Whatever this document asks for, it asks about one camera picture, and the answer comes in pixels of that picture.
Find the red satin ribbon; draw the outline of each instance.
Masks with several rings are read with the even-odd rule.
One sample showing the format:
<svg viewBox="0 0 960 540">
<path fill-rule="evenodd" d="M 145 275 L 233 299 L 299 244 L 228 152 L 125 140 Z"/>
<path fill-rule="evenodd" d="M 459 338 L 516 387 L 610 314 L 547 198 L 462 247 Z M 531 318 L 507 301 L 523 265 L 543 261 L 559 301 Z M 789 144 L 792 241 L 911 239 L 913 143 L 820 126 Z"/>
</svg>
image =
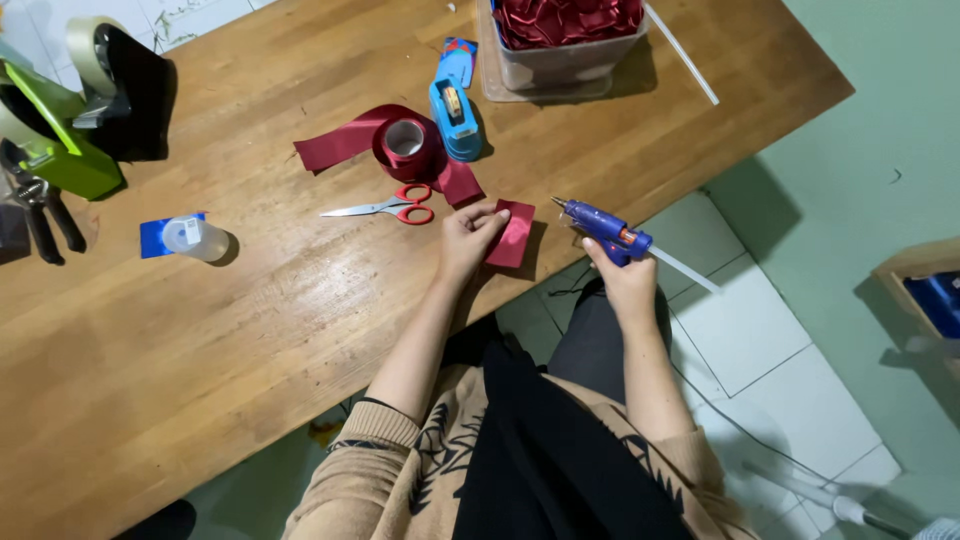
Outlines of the red satin ribbon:
<svg viewBox="0 0 960 540">
<path fill-rule="evenodd" d="M 397 120 L 409 120 L 423 129 L 423 146 L 413 156 L 398 156 L 384 144 L 384 133 Z M 370 109 L 328 134 L 297 141 L 294 147 L 308 171 L 326 169 L 373 149 L 387 174 L 402 182 L 428 184 L 440 191 L 450 205 L 483 196 L 470 166 L 447 155 L 437 124 L 401 105 Z"/>
<path fill-rule="evenodd" d="M 534 224 L 536 207 L 500 199 L 496 202 L 496 211 L 503 209 L 510 211 L 510 221 L 503 228 L 503 232 L 491 243 L 492 247 L 484 261 L 496 266 L 519 268 L 523 262 L 523 252 L 527 249 L 530 228 Z"/>
<path fill-rule="evenodd" d="M 641 0 L 496 0 L 493 18 L 503 42 L 519 51 L 631 36 L 643 6 Z"/>
</svg>

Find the red scissors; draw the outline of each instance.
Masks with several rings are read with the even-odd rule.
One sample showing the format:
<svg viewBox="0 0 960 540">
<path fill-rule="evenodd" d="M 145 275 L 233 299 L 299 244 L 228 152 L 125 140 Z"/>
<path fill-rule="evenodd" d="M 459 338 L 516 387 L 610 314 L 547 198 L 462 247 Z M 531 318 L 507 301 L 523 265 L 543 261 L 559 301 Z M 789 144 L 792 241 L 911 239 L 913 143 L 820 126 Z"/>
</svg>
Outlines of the red scissors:
<svg viewBox="0 0 960 540">
<path fill-rule="evenodd" d="M 407 192 L 411 189 L 422 187 L 426 191 L 419 197 L 409 197 Z M 321 217 L 341 217 L 345 215 L 365 215 L 368 213 L 388 212 L 396 216 L 407 225 L 423 225 L 433 219 L 433 210 L 421 203 L 430 198 L 433 190 L 427 184 L 406 184 L 394 193 L 394 196 L 386 201 L 376 205 L 359 205 L 348 209 L 333 210 L 320 214 Z M 421 220 L 414 221 L 410 219 L 410 212 L 414 210 L 426 210 L 427 215 Z"/>
</svg>

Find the glue gun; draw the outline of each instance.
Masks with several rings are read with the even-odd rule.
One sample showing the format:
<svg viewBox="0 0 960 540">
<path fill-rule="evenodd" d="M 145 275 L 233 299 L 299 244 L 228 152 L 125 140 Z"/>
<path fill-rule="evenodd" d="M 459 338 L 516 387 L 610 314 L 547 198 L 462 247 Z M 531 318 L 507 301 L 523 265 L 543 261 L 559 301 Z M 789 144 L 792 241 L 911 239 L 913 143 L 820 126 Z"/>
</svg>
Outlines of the glue gun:
<svg viewBox="0 0 960 540">
<path fill-rule="evenodd" d="M 559 197 L 550 199 L 564 208 L 564 213 L 573 219 L 573 225 L 596 238 L 607 256 L 617 266 L 626 266 L 631 258 L 641 258 L 647 253 L 654 239 L 644 231 L 634 231 L 627 222 L 580 201 L 565 201 Z"/>
</svg>

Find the scissors blade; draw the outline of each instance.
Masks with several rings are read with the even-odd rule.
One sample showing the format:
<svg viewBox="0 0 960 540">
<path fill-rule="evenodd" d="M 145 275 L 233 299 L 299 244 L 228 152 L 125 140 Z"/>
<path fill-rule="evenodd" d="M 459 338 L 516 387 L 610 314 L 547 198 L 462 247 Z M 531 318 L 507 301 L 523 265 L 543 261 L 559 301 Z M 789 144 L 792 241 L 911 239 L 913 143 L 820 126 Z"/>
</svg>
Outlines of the scissors blade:
<svg viewBox="0 0 960 540">
<path fill-rule="evenodd" d="M 368 213 L 377 213 L 383 210 L 383 205 L 359 205 L 347 209 L 331 210 L 320 214 L 320 217 L 341 217 L 345 215 L 364 215 Z"/>
</svg>

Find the blue tape dispenser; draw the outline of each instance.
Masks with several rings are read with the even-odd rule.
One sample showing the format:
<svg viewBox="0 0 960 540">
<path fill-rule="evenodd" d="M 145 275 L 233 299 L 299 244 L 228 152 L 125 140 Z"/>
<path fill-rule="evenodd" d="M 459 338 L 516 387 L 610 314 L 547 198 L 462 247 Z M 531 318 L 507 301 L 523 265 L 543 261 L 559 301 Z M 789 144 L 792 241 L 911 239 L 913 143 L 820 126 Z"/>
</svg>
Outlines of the blue tape dispenser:
<svg viewBox="0 0 960 540">
<path fill-rule="evenodd" d="M 483 148 L 483 139 L 460 83 L 454 79 L 440 79 L 430 84 L 430 114 L 451 158 L 457 161 L 477 159 Z"/>
</svg>

